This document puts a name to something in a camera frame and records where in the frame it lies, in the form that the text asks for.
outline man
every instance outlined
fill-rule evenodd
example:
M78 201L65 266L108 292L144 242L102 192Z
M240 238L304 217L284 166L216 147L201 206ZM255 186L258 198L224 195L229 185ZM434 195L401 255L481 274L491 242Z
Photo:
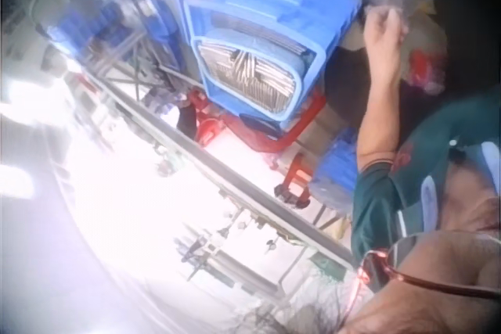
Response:
M358 260L418 232L499 226L499 212L485 207L499 197L499 86L444 106L397 149L404 33L396 10L369 13L371 87L359 131L351 237Z

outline red metal frame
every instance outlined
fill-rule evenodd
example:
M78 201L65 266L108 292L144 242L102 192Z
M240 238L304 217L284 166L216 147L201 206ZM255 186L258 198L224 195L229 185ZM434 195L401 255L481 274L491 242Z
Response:
M204 93L194 89L188 93L188 98L196 108L196 119L199 123L195 141L204 148L226 128L226 125L218 117L205 112L209 106L209 100Z
M290 199L292 199L292 203L298 209L304 209L305 207L307 207L310 199L310 190L308 188L309 181L299 176L298 172L303 171L310 177L313 175L312 169L304 165L304 157L305 156L303 155L303 153L296 154L296 156L292 160L292 163L290 164L285 178L283 179L283 183L275 187L275 196L289 197ZM297 199L296 196L293 195L290 191L290 184L293 181L303 187L303 192L299 197L297 197Z
M326 104L326 97L318 91L312 93L312 103L301 115L301 119L281 138L272 140L265 133L247 127L239 117L223 113L222 120L228 128L251 149L259 153L279 153L288 148L315 119Z

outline hand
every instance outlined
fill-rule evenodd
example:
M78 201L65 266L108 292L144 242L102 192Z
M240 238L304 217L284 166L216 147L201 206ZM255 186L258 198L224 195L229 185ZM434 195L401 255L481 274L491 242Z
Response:
M391 7L372 8L367 14L366 42L371 85L386 88L400 78L400 48L408 32L400 12Z

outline red eyeglasses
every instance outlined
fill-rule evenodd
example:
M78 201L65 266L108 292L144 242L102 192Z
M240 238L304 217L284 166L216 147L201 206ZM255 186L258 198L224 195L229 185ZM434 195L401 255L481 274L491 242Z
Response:
M442 248L442 253L453 250L454 257L461 255L462 262L465 265L477 265L479 269L490 268L491 275L498 275L498 280L492 278L488 281L477 282L475 286L464 286L457 283L449 283L443 280L426 280L410 275L409 262L412 258L408 255L412 251L425 251L424 254L430 254L430 251L437 252ZM379 269L389 277L390 280L408 283L423 289L439 291L457 296L469 296L480 299L501 300L501 241L486 234L470 232L429 232L412 235L400 239L388 251L370 250L363 258L362 265L357 271L357 278L350 294L348 306L341 320L341 327L344 326L349 314L355 306L356 298L360 292L362 284L369 284L371 275L369 274L370 263L376 263ZM407 263L406 273L398 269Z

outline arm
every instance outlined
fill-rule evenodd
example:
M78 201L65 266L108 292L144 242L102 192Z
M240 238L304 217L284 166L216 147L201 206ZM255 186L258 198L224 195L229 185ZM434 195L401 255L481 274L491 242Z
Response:
M394 10L376 7L369 11L366 40L371 85L366 114L357 145L359 171L377 162L392 163L398 143L400 46L405 33Z

